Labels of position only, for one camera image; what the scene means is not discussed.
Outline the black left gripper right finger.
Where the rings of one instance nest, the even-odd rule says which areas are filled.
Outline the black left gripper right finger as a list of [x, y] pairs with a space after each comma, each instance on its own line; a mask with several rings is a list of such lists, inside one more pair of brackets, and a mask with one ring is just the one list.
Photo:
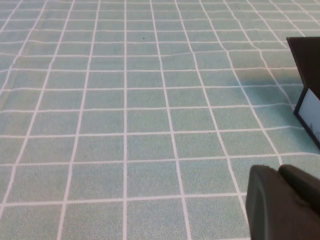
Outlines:
[[283, 164], [278, 172], [290, 187], [315, 211], [320, 211], [320, 180], [289, 164]]

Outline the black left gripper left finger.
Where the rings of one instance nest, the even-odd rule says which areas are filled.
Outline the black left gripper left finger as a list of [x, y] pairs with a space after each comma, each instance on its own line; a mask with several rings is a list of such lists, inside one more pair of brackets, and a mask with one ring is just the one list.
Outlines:
[[252, 240], [318, 240], [320, 212], [315, 212], [275, 170], [250, 168], [245, 203]]

